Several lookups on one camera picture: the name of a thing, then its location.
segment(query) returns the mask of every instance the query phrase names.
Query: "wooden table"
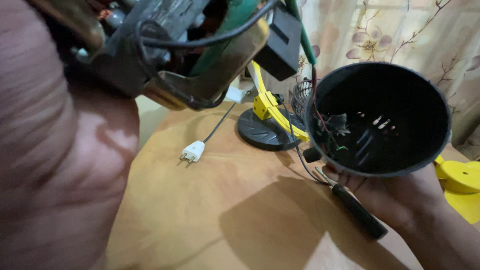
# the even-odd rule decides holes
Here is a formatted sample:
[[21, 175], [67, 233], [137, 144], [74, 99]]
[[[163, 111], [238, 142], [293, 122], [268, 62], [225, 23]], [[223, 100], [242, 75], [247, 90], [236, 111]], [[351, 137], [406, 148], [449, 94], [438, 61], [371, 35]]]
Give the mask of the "wooden table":
[[370, 240], [295, 150], [243, 142], [236, 123], [251, 104], [234, 107], [199, 162], [179, 161], [230, 106], [170, 112], [160, 124], [132, 164], [108, 269], [421, 269], [392, 229]]

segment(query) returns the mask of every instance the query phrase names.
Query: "floral curtain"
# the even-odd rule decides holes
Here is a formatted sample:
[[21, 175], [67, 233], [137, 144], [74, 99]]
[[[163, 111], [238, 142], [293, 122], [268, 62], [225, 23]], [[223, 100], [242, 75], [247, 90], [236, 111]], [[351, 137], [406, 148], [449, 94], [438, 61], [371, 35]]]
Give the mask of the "floral curtain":
[[[298, 0], [322, 78], [341, 66], [385, 61], [406, 66], [445, 94], [454, 145], [480, 123], [480, 0]], [[291, 90], [311, 67], [284, 82], [263, 74], [267, 89]]]

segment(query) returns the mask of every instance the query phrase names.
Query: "hand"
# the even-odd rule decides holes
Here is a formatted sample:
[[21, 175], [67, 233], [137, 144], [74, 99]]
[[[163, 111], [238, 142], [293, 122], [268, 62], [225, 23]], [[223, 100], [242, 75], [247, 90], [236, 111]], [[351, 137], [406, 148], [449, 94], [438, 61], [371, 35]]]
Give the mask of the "hand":
[[338, 174], [327, 166], [323, 172], [348, 187], [370, 213], [395, 230], [408, 229], [414, 226], [417, 214], [431, 213], [447, 204], [433, 164], [386, 179]]
[[0, 269], [101, 267], [138, 141], [133, 100], [68, 84], [23, 0], [0, 7]]

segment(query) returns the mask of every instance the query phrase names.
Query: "electrical plug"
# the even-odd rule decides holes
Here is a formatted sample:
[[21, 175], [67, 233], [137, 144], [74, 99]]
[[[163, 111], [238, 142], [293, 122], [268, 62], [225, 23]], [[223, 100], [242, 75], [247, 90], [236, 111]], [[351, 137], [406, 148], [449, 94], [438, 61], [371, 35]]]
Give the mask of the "electrical plug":
[[188, 159], [188, 163], [192, 163], [193, 161], [197, 162], [200, 159], [202, 153], [204, 152], [204, 148], [205, 143], [201, 141], [196, 141], [191, 145], [185, 147], [185, 149], [181, 152], [182, 156], [180, 157], [180, 160]]

